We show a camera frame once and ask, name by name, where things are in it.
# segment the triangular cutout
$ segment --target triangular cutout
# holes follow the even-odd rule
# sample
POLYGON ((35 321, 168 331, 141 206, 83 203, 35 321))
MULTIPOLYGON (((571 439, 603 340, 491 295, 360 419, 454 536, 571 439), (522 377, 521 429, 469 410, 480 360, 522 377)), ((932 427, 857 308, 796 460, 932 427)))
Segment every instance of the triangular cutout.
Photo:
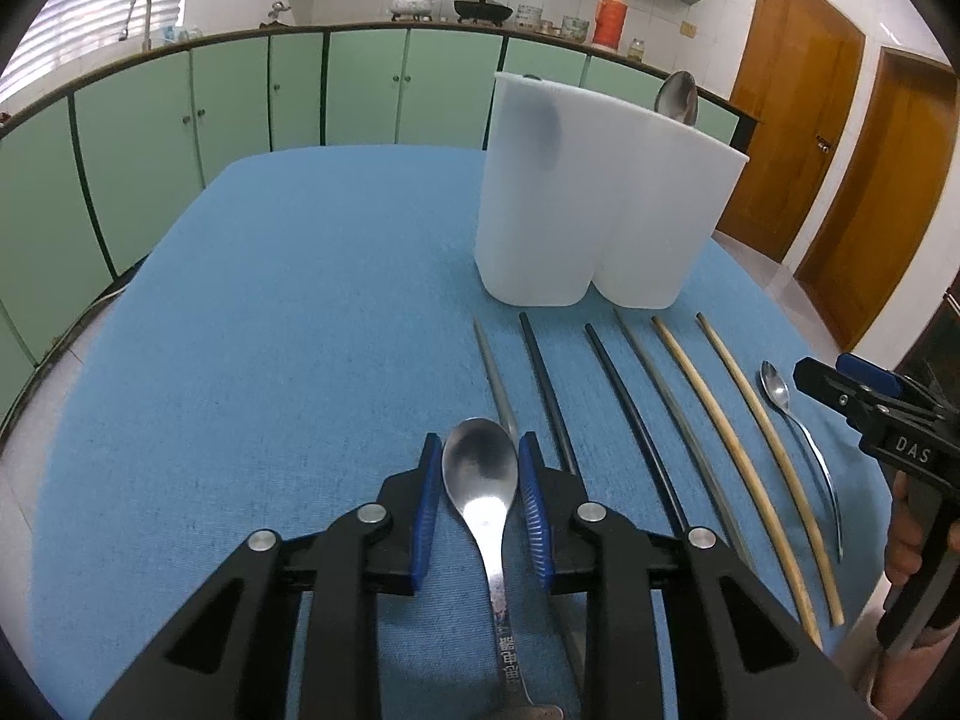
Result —
POLYGON ((776 630, 735 580, 721 577, 720 592, 727 604, 740 658, 747 671, 757 674, 790 664, 798 658, 793 645, 776 630))
POLYGON ((202 674, 215 673, 224 659, 227 636, 241 595, 243 580, 230 580, 170 649, 168 661, 202 674))

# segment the white blinds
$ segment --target white blinds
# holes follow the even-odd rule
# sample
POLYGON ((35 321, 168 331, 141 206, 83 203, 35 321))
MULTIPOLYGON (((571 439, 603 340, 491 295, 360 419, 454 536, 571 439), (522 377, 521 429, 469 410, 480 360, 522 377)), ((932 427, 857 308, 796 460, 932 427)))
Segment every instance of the white blinds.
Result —
MULTIPOLYGON (((115 43, 130 0, 49 0, 0 76, 0 100, 52 69, 109 43, 115 43)), ((182 0, 154 0, 152 30, 179 23, 182 0)), ((138 0, 130 24, 130 40, 143 37, 146 0, 138 0)))

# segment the table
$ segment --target table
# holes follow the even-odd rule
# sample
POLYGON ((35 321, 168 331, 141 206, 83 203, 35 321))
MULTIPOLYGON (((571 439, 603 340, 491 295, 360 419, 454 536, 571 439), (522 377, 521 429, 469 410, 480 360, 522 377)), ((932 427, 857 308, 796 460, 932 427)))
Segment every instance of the table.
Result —
MULTIPOLYGON (((65 720, 86 717, 154 632, 246 536, 325 528, 411 467, 424 435, 496 417, 470 318, 486 325, 522 430, 558 466, 517 309, 472 261, 483 153, 346 146, 229 167, 187 209, 104 324, 64 411, 35 524, 35 678, 65 720)), ((774 303, 710 242, 661 312, 724 405, 798 553, 827 649, 819 576, 757 425, 698 328, 702 311, 744 370, 809 353, 774 303)), ((683 442, 595 290, 531 321, 593 498, 668 532, 650 475, 584 337, 593 322, 640 405, 696 524, 719 528, 683 442)), ((656 338, 628 312, 739 512, 757 573, 794 611, 733 462, 656 338)), ((875 461, 828 409, 797 395, 846 515, 837 571, 848 620, 880 573, 890 498, 875 461)), ((829 503, 798 437, 774 416, 824 538, 829 503)), ((381 599, 384 717, 476 717, 498 701, 483 569, 445 501, 414 599, 381 599)), ((526 554, 520 507, 504 546, 517 649, 532 697, 577 717, 562 645, 526 554)))

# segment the tiled floor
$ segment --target tiled floor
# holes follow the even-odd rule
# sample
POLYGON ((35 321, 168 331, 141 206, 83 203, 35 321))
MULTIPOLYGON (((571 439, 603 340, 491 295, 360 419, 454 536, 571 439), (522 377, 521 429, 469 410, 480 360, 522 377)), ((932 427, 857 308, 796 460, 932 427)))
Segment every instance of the tiled floor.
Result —
POLYGON ((837 355, 840 354, 840 347, 837 346, 813 307, 813 303, 810 302, 810 298, 806 296, 803 287, 797 283, 793 274, 779 263, 775 263, 760 252, 752 250, 722 232, 714 232, 713 240, 717 241, 740 264, 741 268, 750 274, 750 278, 754 279, 772 300, 776 301, 790 323, 810 345, 813 354, 823 362, 833 365, 837 355))
MULTIPOLYGON (((833 363, 839 352, 836 343, 790 271, 722 233, 714 234, 714 239, 781 306, 814 354, 833 363)), ((66 396, 111 309, 107 306, 93 320, 50 371, 0 456, 0 625, 28 667, 28 598, 37 493, 66 396)))

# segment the orange thermos flask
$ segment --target orange thermos flask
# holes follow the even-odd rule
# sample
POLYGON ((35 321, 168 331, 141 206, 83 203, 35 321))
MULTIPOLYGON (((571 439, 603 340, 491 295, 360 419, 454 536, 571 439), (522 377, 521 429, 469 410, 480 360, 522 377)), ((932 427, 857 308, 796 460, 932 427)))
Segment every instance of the orange thermos flask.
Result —
POLYGON ((623 23, 627 18, 627 4, 623 0, 597 2, 593 45, 615 52, 620 46, 623 23))

